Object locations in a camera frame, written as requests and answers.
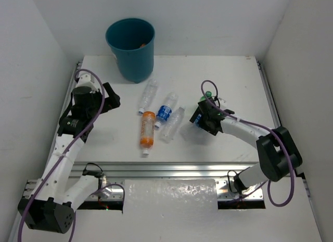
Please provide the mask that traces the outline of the clear bottle white cap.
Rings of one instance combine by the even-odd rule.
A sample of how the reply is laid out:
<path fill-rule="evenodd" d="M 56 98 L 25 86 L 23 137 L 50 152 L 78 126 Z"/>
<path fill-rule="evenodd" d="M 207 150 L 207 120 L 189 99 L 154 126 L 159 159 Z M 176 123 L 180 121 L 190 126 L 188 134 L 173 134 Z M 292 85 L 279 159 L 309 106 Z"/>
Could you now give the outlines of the clear bottle white cap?
<path fill-rule="evenodd" d="M 185 106 L 180 106 L 173 114 L 171 114 L 170 119 L 165 124 L 159 136 L 161 141 L 167 144 L 171 142 L 183 121 L 185 109 Z"/>

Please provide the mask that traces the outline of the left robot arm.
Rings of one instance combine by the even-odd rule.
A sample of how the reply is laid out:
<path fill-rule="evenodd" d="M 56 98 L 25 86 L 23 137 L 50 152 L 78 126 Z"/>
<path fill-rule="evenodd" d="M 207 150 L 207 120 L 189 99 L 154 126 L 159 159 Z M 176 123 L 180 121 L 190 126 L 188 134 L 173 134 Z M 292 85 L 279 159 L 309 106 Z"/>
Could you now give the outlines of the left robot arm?
<path fill-rule="evenodd" d="M 25 225 L 32 230 L 65 234 L 74 214 L 86 198 L 101 189 L 102 170 L 84 169 L 80 179 L 69 189 L 68 178 L 79 151 L 100 114 L 120 107 L 118 96 L 109 83 L 102 89 L 94 84 L 75 87 L 70 102 L 59 119 L 54 151 L 30 198 L 18 204 Z"/>

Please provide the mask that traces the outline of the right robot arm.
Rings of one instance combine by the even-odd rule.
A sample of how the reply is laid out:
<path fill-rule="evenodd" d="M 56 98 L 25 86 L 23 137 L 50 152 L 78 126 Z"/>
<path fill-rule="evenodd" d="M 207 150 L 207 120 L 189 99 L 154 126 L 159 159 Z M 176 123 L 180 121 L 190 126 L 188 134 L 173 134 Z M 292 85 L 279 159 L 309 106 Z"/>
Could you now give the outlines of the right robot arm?
<path fill-rule="evenodd" d="M 257 150 L 259 162 L 234 176 L 230 186 L 230 191 L 234 193 L 241 194 L 249 187 L 268 180 L 279 181 L 290 173 L 287 159 L 290 159 L 293 170 L 303 162 L 285 127 L 266 130 L 246 124 L 232 110 L 217 110 L 217 105 L 211 97 L 198 103 L 190 122 L 214 136 L 218 132 L 232 135 Z"/>

